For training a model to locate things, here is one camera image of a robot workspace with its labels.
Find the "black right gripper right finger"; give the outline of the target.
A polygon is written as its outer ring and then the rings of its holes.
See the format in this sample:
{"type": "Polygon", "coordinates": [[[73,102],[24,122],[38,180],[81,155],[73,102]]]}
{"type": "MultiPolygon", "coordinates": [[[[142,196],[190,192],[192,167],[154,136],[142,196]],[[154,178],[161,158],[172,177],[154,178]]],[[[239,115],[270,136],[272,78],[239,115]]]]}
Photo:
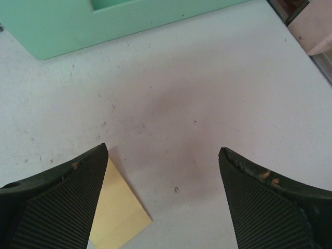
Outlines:
{"type": "Polygon", "coordinates": [[[238,248],[331,248],[331,191],[226,147],[218,162],[238,248]]]}

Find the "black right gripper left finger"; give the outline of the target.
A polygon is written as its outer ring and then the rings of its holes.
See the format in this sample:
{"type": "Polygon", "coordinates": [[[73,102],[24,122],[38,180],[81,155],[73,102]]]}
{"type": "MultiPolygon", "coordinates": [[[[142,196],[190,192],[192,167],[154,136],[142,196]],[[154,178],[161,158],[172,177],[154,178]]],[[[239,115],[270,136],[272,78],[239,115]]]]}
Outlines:
{"type": "Polygon", "coordinates": [[[1,248],[86,248],[107,162],[102,143],[1,187],[1,248]]]}

